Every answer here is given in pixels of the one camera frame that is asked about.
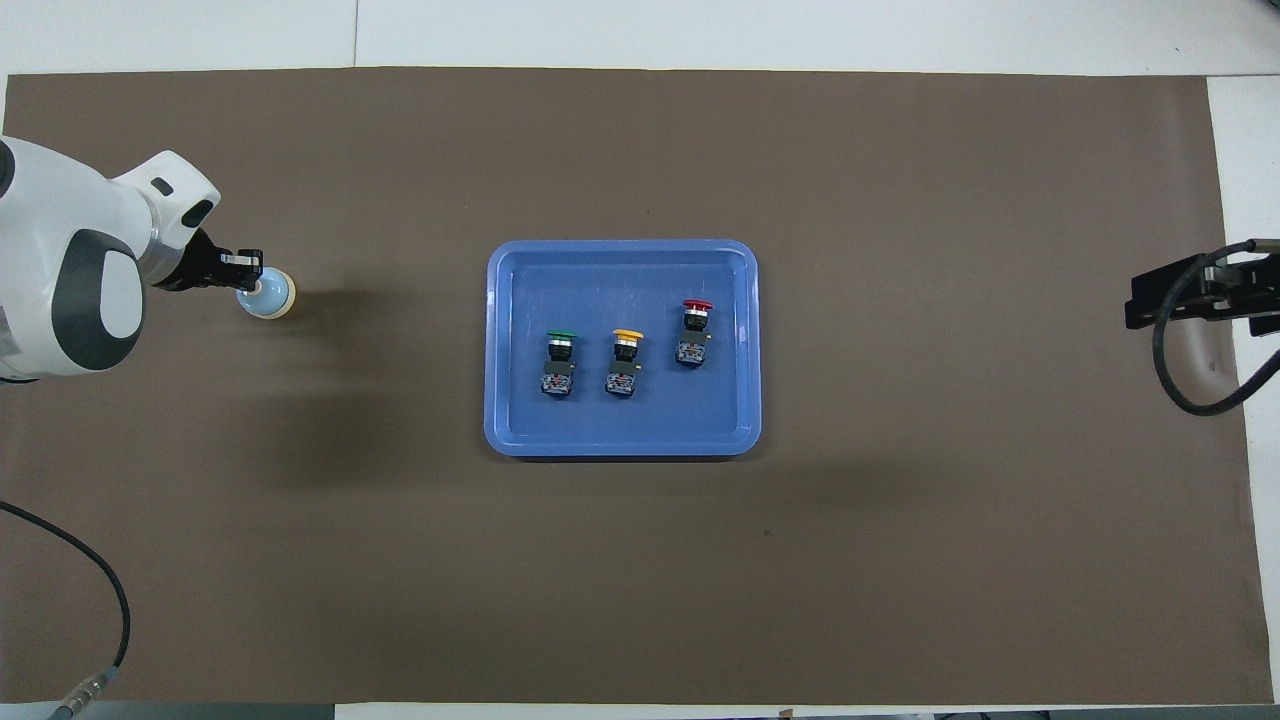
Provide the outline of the blue plastic tray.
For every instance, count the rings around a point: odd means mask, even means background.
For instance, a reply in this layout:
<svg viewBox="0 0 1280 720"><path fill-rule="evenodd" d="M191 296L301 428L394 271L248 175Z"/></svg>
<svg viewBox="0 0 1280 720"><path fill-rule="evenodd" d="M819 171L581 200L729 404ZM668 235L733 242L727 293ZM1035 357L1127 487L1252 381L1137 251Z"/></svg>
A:
<svg viewBox="0 0 1280 720"><path fill-rule="evenodd" d="M735 240L502 245L486 269L483 428L511 457L732 457L763 430L759 268ZM714 304L707 360L675 360L685 299ZM604 389L616 328L645 334L635 395ZM548 331L576 334L573 391L540 391Z"/></svg>

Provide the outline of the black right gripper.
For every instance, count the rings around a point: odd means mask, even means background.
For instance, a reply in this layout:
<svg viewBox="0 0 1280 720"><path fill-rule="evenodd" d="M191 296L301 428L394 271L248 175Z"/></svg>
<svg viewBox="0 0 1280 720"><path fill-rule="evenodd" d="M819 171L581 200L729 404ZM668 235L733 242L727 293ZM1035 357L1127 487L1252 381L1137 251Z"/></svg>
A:
<svg viewBox="0 0 1280 720"><path fill-rule="evenodd" d="M1171 320L1248 319L1251 337L1280 333L1280 240L1248 240L1217 252L1198 252L1130 279L1124 304L1129 331L1156 323L1164 300L1174 295Z"/></svg>

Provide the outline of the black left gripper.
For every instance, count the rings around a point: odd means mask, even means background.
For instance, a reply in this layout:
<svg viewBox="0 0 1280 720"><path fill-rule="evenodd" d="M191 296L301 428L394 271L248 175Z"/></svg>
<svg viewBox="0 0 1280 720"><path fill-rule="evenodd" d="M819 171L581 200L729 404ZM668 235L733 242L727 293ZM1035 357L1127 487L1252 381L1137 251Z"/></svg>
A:
<svg viewBox="0 0 1280 720"><path fill-rule="evenodd" d="M221 287L241 293L257 293L261 290L262 269L262 250L241 249L234 254L216 246L204 229L197 229L175 268L161 279L151 281L150 286L169 292Z"/></svg>

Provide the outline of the red push button switch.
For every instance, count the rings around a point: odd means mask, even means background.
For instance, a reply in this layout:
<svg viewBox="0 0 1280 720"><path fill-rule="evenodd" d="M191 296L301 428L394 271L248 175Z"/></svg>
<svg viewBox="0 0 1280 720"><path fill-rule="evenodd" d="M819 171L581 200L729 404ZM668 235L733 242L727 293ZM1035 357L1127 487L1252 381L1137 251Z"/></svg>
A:
<svg viewBox="0 0 1280 720"><path fill-rule="evenodd" d="M705 364L707 346L712 340L708 325L714 304L701 299L685 299L682 307L684 324L677 338L675 360L685 366L700 368Z"/></svg>

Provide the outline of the green push button switch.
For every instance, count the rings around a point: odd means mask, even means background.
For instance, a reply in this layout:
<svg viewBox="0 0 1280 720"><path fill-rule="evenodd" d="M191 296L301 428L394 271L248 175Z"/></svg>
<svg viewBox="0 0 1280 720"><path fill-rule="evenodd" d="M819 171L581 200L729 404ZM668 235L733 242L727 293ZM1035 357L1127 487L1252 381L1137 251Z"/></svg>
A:
<svg viewBox="0 0 1280 720"><path fill-rule="evenodd" d="M576 334L571 331L548 331L547 354L540 377L540 391L553 398L567 398L573 391L576 369L573 351Z"/></svg>

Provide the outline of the light blue desk bell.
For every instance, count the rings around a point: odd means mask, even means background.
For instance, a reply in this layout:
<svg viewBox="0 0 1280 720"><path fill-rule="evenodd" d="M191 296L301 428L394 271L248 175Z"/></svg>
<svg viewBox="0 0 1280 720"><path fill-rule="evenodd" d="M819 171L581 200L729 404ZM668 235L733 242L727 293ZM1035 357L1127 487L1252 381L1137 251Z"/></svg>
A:
<svg viewBox="0 0 1280 720"><path fill-rule="evenodd" d="M236 300L251 316L274 320L284 316L294 305L297 287L292 277L274 266L266 266L250 290L237 290Z"/></svg>

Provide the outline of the brown table mat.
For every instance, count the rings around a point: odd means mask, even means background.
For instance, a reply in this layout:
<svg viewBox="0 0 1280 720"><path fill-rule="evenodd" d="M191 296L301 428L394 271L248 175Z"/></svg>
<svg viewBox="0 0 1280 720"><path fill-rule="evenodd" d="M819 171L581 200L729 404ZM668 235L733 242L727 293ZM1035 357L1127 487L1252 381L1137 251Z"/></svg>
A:
<svg viewBox="0 0 1280 720"><path fill-rule="evenodd" d="M1133 275L1222 242L1193 77L347 69L19 76L4 129L163 149L276 322L154 293L0 391L0 497L120 574L122 700L1267 702L1244 420L1188 416ZM511 240L730 238L763 433L527 462L483 433Z"/></svg>

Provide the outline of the yellow push button switch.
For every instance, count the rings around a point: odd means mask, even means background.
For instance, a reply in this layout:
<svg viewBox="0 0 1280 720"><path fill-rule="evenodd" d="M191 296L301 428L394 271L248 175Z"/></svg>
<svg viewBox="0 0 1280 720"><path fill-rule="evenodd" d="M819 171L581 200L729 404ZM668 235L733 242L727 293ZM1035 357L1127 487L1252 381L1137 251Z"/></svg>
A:
<svg viewBox="0 0 1280 720"><path fill-rule="evenodd" d="M612 334L613 357L605 373L604 389L614 397L630 398L635 395L637 374L643 369L637 355L645 334L623 328L613 329Z"/></svg>

